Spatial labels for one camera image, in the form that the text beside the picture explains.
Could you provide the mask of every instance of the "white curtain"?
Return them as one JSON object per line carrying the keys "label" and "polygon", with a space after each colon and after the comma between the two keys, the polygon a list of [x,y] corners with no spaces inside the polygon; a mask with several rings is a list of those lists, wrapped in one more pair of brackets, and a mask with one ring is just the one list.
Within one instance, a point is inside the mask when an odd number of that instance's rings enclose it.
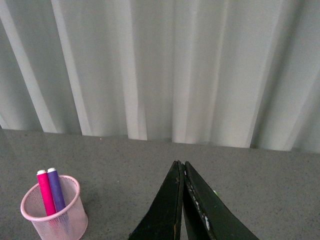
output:
{"label": "white curtain", "polygon": [[3,129],[320,152],[320,0],[0,0]]}

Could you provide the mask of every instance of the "speckled gray surface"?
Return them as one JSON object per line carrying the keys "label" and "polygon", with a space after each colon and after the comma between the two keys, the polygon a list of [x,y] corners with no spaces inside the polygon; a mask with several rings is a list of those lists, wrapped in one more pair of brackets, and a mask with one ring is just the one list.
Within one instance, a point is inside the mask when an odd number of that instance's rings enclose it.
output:
{"label": "speckled gray surface", "polygon": [[89,219],[82,240],[125,240],[174,160],[190,161],[261,240],[320,239],[320,154],[3,129],[0,239],[40,239],[20,204],[37,170],[56,167],[80,183]]}

